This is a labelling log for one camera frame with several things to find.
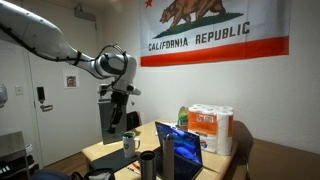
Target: black mug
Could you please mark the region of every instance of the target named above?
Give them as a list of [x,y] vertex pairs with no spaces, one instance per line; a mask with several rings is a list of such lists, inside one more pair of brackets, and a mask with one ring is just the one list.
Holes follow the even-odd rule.
[[156,153],[144,151],[140,154],[141,180],[156,179]]

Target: flag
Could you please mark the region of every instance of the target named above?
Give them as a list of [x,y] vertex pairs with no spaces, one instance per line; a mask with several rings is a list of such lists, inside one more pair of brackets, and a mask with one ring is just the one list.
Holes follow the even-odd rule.
[[291,0],[140,0],[141,66],[289,54]]

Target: cabinet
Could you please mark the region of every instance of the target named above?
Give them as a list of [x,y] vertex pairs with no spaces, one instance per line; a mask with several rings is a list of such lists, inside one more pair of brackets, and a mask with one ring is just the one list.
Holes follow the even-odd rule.
[[17,159],[24,159],[22,161],[23,168],[16,170],[14,174],[2,177],[0,179],[12,178],[16,174],[19,174],[22,171],[26,172],[25,179],[30,179],[30,172],[27,161],[27,152],[25,149],[25,144],[23,140],[22,132],[11,133],[7,135],[0,136],[0,162],[4,164],[9,164],[9,162],[15,161]]

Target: blue laptop screen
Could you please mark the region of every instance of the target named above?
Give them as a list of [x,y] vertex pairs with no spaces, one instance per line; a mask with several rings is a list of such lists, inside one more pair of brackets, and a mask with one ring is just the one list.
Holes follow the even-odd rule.
[[156,122],[156,128],[161,147],[162,140],[167,136],[167,134],[172,134],[174,140],[174,152],[202,165],[200,139],[198,135],[158,122]]

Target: gray wall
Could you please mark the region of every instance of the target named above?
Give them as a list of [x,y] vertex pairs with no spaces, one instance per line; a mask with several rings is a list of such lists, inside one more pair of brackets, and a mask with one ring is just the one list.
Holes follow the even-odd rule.
[[[140,59],[138,0],[104,11],[105,43]],[[130,101],[143,122],[176,121],[181,106],[228,105],[254,137],[320,153],[320,1],[293,0],[290,55],[242,61],[139,67]]]

